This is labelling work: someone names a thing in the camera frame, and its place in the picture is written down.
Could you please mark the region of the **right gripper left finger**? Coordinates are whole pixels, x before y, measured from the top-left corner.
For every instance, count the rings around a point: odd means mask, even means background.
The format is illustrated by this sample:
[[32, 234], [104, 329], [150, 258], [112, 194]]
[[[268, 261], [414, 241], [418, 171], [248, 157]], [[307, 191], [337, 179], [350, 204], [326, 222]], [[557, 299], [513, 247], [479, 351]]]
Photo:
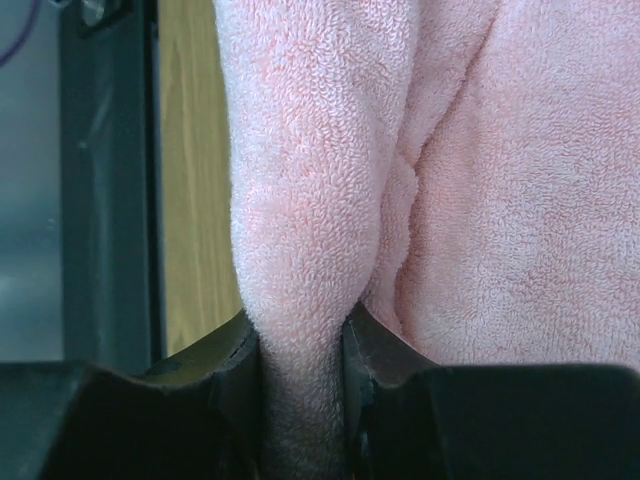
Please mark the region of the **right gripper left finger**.
[[5, 479], [254, 479], [258, 337], [237, 314], [142, 376], [79, 361], [1, 367]]

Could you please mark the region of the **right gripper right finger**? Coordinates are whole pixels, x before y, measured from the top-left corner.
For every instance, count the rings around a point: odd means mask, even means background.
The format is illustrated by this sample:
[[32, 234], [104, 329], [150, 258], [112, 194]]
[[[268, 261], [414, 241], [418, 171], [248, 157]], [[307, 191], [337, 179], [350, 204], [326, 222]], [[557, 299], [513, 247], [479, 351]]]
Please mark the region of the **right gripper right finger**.
[[363, 307], [342, 330], [356, 479], [635, 479], [639, 376], [614, 365], [439, 366]]

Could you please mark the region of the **pink towel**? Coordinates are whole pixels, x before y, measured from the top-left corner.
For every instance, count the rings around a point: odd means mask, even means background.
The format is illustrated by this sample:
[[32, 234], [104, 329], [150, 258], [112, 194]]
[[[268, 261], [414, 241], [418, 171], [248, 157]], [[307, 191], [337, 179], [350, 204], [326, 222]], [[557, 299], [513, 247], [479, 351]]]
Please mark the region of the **pink towel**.
[[218, 1], [267, 479], [344, 472], [363, 303], [441, 364], [639, 364], [635, 1]]

